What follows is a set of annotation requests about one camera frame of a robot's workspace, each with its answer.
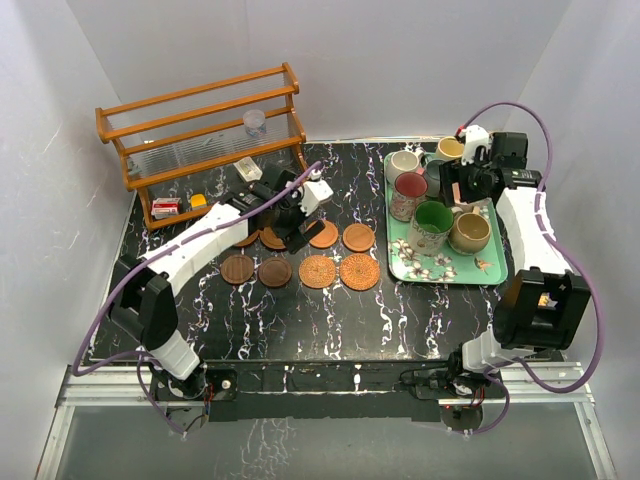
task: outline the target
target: wooden rack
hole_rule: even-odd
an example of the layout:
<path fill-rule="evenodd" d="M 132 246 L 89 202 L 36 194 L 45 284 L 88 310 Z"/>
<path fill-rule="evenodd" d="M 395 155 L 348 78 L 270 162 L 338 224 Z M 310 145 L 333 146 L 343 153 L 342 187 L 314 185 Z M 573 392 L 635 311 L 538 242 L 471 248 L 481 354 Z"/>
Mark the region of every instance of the wooden rack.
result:
<path fill-rule="evenodd" d="M 124 184 L 128 190 L 138 192 L 147 228 L 155 230 L 202 216 L 210 207 L 155 220 L 151 216 L 151 185 L 283 148 L 291 148 L 300 166 L 306 169 L 301 148 L 306 135 L 293 105 L 293 95 L 299 90 L 291 67 L 283 63 L 118 107 L 96 108 L 96 128 L 103 143 L 113 142 Z M 252 104 L 268 101 L 272 105 L 277 99 L 283 105 L 265 111 L 266 135 L 247 135 L 242 112 L 259 108 Z M 216 124 L 216 116 L 227 118 Z M 171 135 L 164 136 L 167 130 Z M 143 140 L 145 136 L 153 138 Z"/>

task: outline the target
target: green tray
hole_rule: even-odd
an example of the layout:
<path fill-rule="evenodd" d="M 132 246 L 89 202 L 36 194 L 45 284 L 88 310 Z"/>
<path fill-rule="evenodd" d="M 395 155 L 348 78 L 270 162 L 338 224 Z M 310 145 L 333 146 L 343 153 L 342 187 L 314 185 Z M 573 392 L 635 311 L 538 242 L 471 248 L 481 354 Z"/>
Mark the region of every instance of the green tray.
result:
<path fill-rule="evenodd" d="M 384 159 L 385 173 L 391 154 Z M 407 243 L 410 222 L 399 222 L 389 213 L 393 187 L 386 181 L 387 243 L 389 269 L 394 277 L 405 282 L 461 283 L 465 285 L 498 285 L 507 278 L 507 260 L 496 211 L 491 202 L 480 213 L 491 223 L 491 239 L 476 255 L 460 255 L 449 243 L 435 256 L 414 252 Z"/>

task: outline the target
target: round coaster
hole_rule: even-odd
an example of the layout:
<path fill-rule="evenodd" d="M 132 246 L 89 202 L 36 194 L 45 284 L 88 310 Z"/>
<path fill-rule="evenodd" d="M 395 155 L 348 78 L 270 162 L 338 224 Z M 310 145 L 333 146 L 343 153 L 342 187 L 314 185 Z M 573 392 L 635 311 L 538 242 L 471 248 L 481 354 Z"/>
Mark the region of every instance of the round coaster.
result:
<path fill-rule="evenodd" d="M 366 252 L 376 242 L 376 235 L 367 225 L 354 223 L 345 229 L 342 242 L 352 252 Z"/>
<path fill-rule="evenodd" d="M 340 264 L 340 279 L 352 290 L 369 290 L 380 280 L 380 265 L 369 255 L 349 255 Z"/>
<path fill-rule="evenodd" d="M 241 242 L 236 243 L 234 247 L 238 247 L 238 248 L 248 247 L 249 245 L 251 245 L 253 242 L 256 241 L 256 238 L 258 238 L 258 235 L 260 235 L 260 230 L 256 230 Z"/>
<path fill-rule="evenodd" d="M 284 258 L 267 258 L 258 267 L 258 278 L 267 287 L 279 288 L 291 279 L 291 264 Z"/>
<path fill-rule="evenodd" d="M 336 266 L 328 257 L 312 255 L 305 258 L 298 269 L 300 281 L 310 288 L 326 288 L 336 278 Z"/>
<path fill-rule="evenodd" d="M 227 283 L 240 285 L 253 276 L 253 260 L 246 255 L 231 255 L 220 266 L 220 274 Z"/>
<path fill-rule="evenodd" d="M 284 246 L 284 243 L 282 243 L 282 240 L 276 236 L 271 227 L 260 231 L 260 241 L 265 247 L 271 250 L 285 250 L 287 248 Z"/>
<path fill-rule="evenodd" d="M 338 241 L 338 237 L 340 236 L 340 234 L 338 233 L 338 227 L 336 227 L 335 224 L 333 224 L 329 220 L 323 220 L 323 222 L 324 230 L 313 237 L 309 242 L 312 247 L 329 248 L 331 245 Z M 315 223 L 316 222 L 313 222 L 311 225 L 309 225 L 309 228 L 315 225 Z"/>

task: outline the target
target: white wall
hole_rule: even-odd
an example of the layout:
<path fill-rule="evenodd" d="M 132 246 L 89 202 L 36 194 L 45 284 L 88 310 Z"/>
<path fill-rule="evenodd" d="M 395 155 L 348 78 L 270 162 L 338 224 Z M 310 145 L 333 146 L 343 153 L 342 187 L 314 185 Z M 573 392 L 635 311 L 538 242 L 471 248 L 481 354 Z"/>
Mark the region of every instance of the white wall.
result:
<path fill-rule="evenodd" d="M 621 479 L 638 478 L 640 469 L 638 52 L 640 4 L 574 1 L 520 97 L 548 122 L 555 142 L 547 208 L 556 234 L 603 298 L 605 351 L 590 384 Z M 530 155 L 541 165 L 535 124 L 513 113 L 507 128 L 530 133 Z M 570 351 L 582 362 L 593 353 L 593 334 L 589 312 Z"/>
<path fill-rule="evenodd" d="M 0 476 L 33 478 L 130 194 L 95 133 L 118 99 L 62 0 L 0 2 Z"/>
<path fill-rule="evenodd" d="M 288 61 L 308 137 L 345 139 L 448 133 L 517 98 L 570 1 L 68 3 L 124 102 Z"/>

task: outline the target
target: gray floor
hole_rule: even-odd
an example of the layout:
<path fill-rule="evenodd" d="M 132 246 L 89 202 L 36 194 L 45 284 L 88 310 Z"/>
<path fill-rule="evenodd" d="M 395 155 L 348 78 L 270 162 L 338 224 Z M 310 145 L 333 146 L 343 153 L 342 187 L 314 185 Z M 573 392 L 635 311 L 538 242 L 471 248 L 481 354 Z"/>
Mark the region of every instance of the gray floor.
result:
<path fill-rule="evenodd" d="M 485 422 L 502 407 L 485 407 Z M 572 404 L 512 405 L 465 441 L 403 419 L 208 424 L 186 442 L 146 407 L 77 408 L 58 479 L 592 479 Z"/>

